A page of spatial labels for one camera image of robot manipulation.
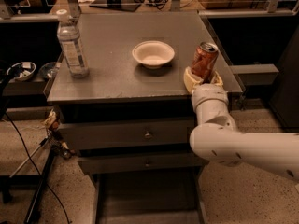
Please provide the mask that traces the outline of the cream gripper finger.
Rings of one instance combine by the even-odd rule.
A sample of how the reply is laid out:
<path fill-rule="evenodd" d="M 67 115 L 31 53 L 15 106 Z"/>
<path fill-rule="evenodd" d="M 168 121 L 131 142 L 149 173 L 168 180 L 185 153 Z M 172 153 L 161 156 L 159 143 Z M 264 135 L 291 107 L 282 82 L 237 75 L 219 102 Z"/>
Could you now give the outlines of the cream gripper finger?
<path fill-rule="evenodd" d="M 217 71 L 212 72 L 210 83 L 214 84 L 216 86 L 222 86 L 223 85 L 223 81 L 221 79 L 221 76 L 219 75 L 219 73 Z"/>
<path fill-rule="evenodd" d="M 192 73 L 190 67 L 187 67 L 184 71 L 183 80 L 186 88 L 193 88 L 195 85 L 199 84 L 199 79 L 196 75 Z"/>

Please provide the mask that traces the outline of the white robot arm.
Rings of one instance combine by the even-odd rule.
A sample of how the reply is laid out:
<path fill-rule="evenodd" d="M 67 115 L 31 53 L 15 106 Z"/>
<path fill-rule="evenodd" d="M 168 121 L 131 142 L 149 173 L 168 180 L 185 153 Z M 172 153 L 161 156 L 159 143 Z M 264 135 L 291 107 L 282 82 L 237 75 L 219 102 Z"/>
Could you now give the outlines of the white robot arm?
<path fill-rule="evenodd" d="M 217 72 L 205 83 L 186 68 L 183 79 L 197 117 L 197 126 L 190 135 L 194 154 L 230 167 L 244 162 L 299 180 L 298 133 L 242 133 L 228 111 L 227 91 Z"/>

